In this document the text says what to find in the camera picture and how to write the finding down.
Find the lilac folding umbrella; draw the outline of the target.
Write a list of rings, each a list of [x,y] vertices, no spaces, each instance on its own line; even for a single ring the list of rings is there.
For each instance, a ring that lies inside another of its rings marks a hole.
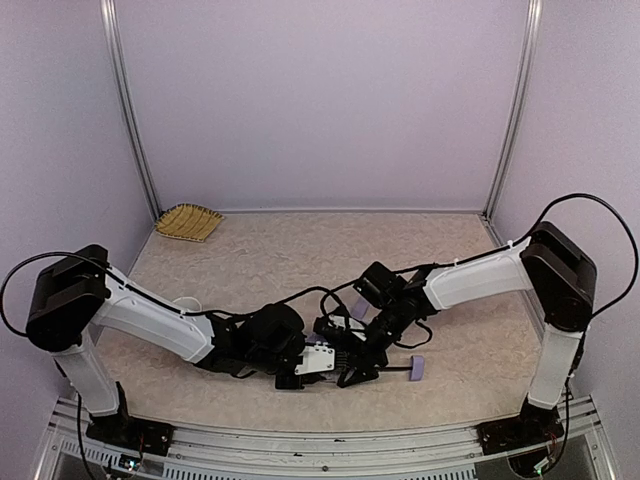
[[[356,301],[351,309],[344,311],[340,308],[337,308],[330,314],[350,316],[363,322],[366,327],[364,332],[360,334],[365,337],[366,343],[374,350],[384,350],[386,354],[387,349],[391,346],[396,346],[398,348],[406,350],[414,350],[427,343],[426,341],[422,341],[413,345],[406,345],[401,342],[403,332],[411,325],[416,325],[419,328],[425,330],[428,339],[431,339],[433,337],[432,330],[427,325],[425,325],[423,323],[423,320],[420,318],[403,318],[386,310],[380,310],[374,316],[372,316],[370,312],[373,309],[374,307],[371,306],[371,304],[367,300],[360,298]],[[337,351],[323,337],[316,334],[313,331],[313,328],[311,336],[309,337],[307,342],[312,345],[327,345],[335,350],[335,368],[332,371],[337,375],[337,380],[340,373],[344,369],[349,368],[343,353]],[[424,357],[417,354],[412,355],[407,362],[401,365],[391,365],[390,363],[388,363],[387,367],[378,369],[379,375],[382,372],[406,372],[408,374],[408,379],[411,381],[421,380],[424,375],[424,370]]]

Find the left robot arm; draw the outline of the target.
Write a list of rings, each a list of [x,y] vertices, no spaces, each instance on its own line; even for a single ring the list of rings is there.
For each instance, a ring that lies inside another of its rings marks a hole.
[[[301,389],[336,365],[336,351],[310,344],[300,315],[284,302],[255,313],[197,311],[130,281],[92,244],[51,252],[36,280],[24,330],[12,332],[49,352],[89,413],[87,435],[144,452],[165,450],[172,425],[129,414],[126,394],[94,350],[90,325],[118,330],[161,347],[195,367],[245,379],[264,372],[282,389]]]

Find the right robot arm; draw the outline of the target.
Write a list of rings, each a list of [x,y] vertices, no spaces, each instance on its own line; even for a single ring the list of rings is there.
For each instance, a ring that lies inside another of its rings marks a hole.
[[[543,221],[524,239],[476,258],[421,266],[410,279],[372,263],[353,287],[377,315],[362,329],[336,309],[317,318],[316,334],[346,355],[341,388],[375,379],[386,351],[413,323],[456,305],[513,291],[532,291],[546,327],[541,356],[518,415],[483,422],[477,432],[486,455],[542,443],[568,431],[558,404],[593,318],[594,262],[552,223]]]

